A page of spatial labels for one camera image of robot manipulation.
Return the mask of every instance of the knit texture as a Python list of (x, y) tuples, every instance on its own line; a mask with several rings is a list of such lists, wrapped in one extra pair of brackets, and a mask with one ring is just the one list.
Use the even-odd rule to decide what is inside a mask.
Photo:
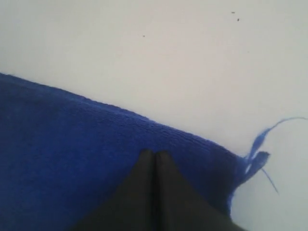
[(234, 190), (269, 156), (239, 157), (136, 113), (0, 74), (0, 230), (67, 230), (109, 198), (144, 148), (167, 150), (227, 216)]

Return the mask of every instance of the blue knitted fabric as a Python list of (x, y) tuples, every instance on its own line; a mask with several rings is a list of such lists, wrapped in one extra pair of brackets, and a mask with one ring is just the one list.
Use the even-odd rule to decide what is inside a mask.
[(109, 198), (143, 148), (169, 151), (227, 216), (234, 190), (269, 156), (242, 158), (133, 112), (0, 74), (0, 230), (67, 230)]

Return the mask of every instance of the white wall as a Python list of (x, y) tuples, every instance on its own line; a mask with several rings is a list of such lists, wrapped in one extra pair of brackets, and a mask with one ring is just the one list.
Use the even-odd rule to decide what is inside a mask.
[[(263, 128), (308, 116), (307, 7), (304, 0), (0, 0), (0, 72), (122, 106), (244, 155)], [(258, 173), (236, 192), (236, 223), (308, 230), (307, 136), (300, 120), (269, 135), (266, 170), (280, 194)]]

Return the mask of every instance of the white surface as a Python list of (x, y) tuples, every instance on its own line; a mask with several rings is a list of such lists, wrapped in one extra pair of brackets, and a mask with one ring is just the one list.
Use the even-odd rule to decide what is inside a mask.
[[(112, 103), (244, 155), (263, 128), (308, 116), (304, 0), (0, 0), (0, 72)], [(308, 122), (273, 131), (232, 217), (308, 230)]]

